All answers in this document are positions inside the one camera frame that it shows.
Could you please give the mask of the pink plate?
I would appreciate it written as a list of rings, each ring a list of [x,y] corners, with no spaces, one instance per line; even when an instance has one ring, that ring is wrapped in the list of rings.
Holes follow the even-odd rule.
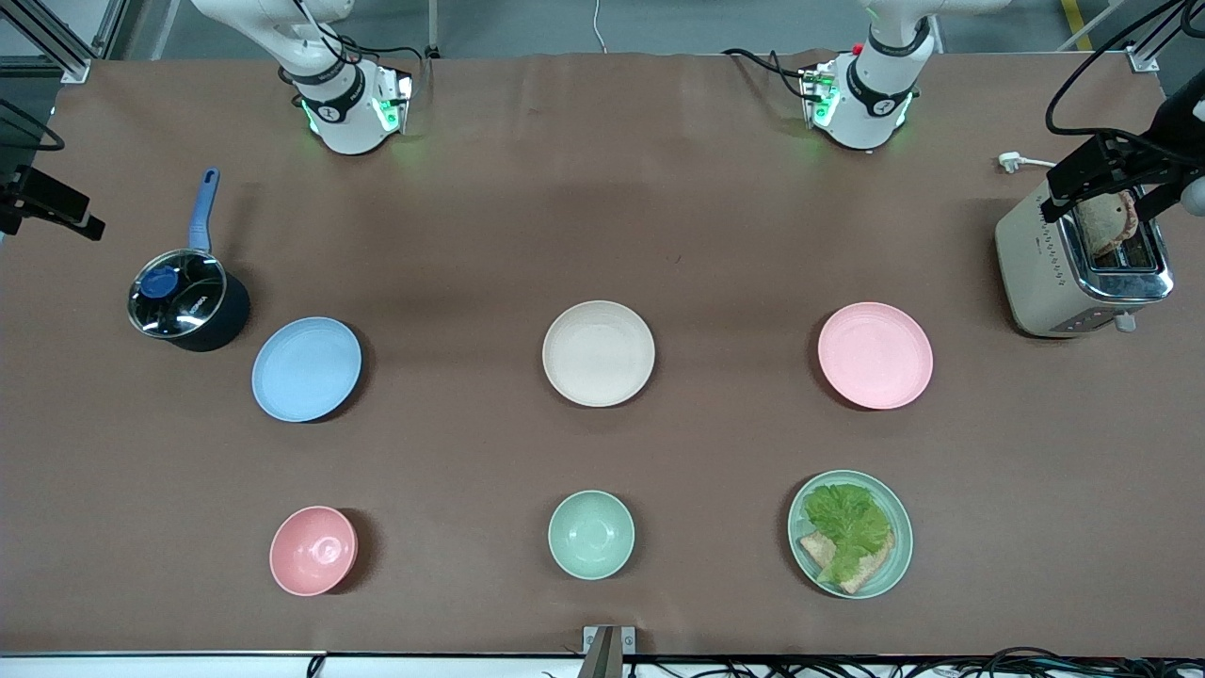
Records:
[[[822,375],[837,395],[870,411],[915,402],[931,381],[934,353],[928,334],[888,303],[850,303],[819,330]]]

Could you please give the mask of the blue plate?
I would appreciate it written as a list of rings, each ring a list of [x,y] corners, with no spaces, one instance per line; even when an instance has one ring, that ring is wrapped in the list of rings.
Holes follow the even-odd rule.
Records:
[[[315,421],[343,405],[362,377],[362,344],[343,322],[311,316],[280,328],[252,367],[255,403],[280,421]]]

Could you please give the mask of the brown toast slice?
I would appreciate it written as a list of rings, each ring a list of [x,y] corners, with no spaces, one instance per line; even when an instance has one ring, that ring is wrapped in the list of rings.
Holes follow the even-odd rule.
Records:
[[[1105,257],[1138,231],[1136,207],[1128,190],[1088,199],[1072,211],[1082,231],[1084,249],[1093,258]]]

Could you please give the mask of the beige and chrome toaster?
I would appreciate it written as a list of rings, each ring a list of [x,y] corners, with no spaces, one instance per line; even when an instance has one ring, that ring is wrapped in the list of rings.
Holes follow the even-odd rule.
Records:
[[[995,228],[1000,273],[1013,322],[1024,334],[1072,338],[1112,326],[1133,331],[1141,309],[1170,296],[1172,270],[1156,220],[1105,257],[1084,249],[1075,211],[1046,222],[1041,182]]]

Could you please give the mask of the glass lid with blue knob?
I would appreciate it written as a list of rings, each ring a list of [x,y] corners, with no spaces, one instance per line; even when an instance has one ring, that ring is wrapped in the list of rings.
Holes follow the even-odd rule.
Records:
[[[227,295],[227,283],[225,269],[208,252],[169,250],[135,276],[127,317],[151,338],[182,338],[211,320]]]

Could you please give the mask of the green plate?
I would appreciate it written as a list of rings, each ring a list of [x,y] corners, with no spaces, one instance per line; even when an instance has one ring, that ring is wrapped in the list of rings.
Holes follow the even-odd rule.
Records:
[[[805,499],[819,487],[839,484],[857,485],[866,488],[872,493],[875,502],[882,507],[888,520],[890,520],[892,532],[897,537],[897,546],[892,549],[890,556],[887,558],[878,574],[872,576],[871,580],[862,588],[860,592],[856,592],[852,596],[839,592],[835,585],[821,584],[818,580],[819,567],[799,546],[799,540],[812,533],[816,529],[809,520],[809,515],[805,514]],[[792,558],[795,558],[797,567],[804,574],[809,576],[809,580],[822,591],[829,592],[829,595],[848,600],[872,599],[890,591],[903,579],[903,576],[907,573],[913,552],[912,524],[909,520],[909,512],[900,499],[882,481],[870,474],[852,471],[852,468],[835,468],[835,471],[824,472],[815,476],[812,479],[805,481],[800,489],[797,490],[795,499],[792,499],[787,509],[786,535]]]

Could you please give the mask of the green lettuce leaf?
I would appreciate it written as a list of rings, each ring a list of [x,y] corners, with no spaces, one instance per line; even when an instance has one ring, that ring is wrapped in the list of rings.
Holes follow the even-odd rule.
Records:
[[[813,533],[831,546],[830,558],[821,566],[822,578],[852,595],[862,586],[862,561],[871,564],[890,549],[890,520],[872,493],[851,484],[817,488],[805,499],[804,511],[816,527]]]

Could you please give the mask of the pink bowl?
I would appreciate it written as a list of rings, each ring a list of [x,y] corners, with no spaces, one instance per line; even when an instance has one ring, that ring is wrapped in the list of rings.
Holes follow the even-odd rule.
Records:
[[[268,567],[286,592],[327,595],[349,576],[359,553],[357,529],[342,509],[312,506],[288,515],[268,549]]]

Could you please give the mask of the brown table cover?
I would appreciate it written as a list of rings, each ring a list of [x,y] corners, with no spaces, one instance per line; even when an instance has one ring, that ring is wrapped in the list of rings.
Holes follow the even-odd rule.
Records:
[[[1076,57],[935,57],[898,137],[841,151],[727,57],[441,59],[413,137],[327,151],[265,61],[100,63],[39,167],[102,241],[39,222],[0,248],[0,652],[543,653],[598,623],[666,654],[1205,658],[1205,222],[1166,212],[1170,297],[1133,334],[1016,334],[994,228],[1059,157]],[[218,350],[139,334],[127,291],[186,248],[249,291]],[[628,306],[657,361],[625,403],[547,381],[564,309]],[[870,411],[831,389],[827,318],[888,303],[931,381]],[[343,322],[362,377],[323,419],[252,395],[268,338]],[[909,571],[872,599],[797,567],[786,514],[852,468],[903,502]],[[619,573],[551,558],[563,499],[635,520]],[[327,506],[343,584],[298,597],[268,549]]]

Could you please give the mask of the brown bread slice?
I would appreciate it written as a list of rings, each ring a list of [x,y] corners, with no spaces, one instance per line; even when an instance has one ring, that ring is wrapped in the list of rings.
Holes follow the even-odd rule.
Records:
[[[835,585],[839,592],[852,596],[860,592],[872,576],[878,574],[887,558],[890,558],[892,549],[897,546],[897,537],[894,532],[888,531],[882,548],[872,554],[857,558],[856,564],[848,559],[844,559],[844,562],[839,564],[837,546],[819,531],[801,537],[797,543],[819,567],[818,580],[821,584]]]

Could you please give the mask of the beige plate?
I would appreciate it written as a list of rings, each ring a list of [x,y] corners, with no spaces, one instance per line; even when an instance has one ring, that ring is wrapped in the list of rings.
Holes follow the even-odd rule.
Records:
[[[552,322],[541,347],[547,381],[570,402],[610,408],[637,396],[657,361],[651,328],[610,300],[576,303]]]

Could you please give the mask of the green bowl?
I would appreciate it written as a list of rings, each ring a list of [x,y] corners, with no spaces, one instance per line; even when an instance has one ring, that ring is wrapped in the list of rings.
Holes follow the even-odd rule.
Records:
[[[572,578],[599,582],[624,568],[635,550],[635,520],[611,493],[584,490],[563,499],[551,515],[548,549]]]

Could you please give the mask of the aluminium frame post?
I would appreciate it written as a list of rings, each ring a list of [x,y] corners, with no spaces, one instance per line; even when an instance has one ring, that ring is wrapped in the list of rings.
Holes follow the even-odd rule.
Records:
[[[117,54],[133,0],[0,0],[0,77],[83,83],[92,64]]]
[[[1058,47],[1058,52],[1091,53],[1098,51],[1107,39],[1106,26],[1119,26],[1131,20],[1133,13],[1144,14],[1166,2],[1170,8],[1134,26],[1115,42],[1110,51],[1119,51],[1127,57],[1131,72],[1157,73],[1158,57],[1175,41],[1200,41],[1205,43],[1205,0],[1057,0],[1066,18],[1070,35]]]

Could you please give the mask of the grey metal bracket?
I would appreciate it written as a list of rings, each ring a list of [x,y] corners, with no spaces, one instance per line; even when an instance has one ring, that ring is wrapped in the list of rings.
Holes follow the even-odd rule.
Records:
[[[636,627],[589,625],[582,630],[584,661],[577,678],[635,678]]]

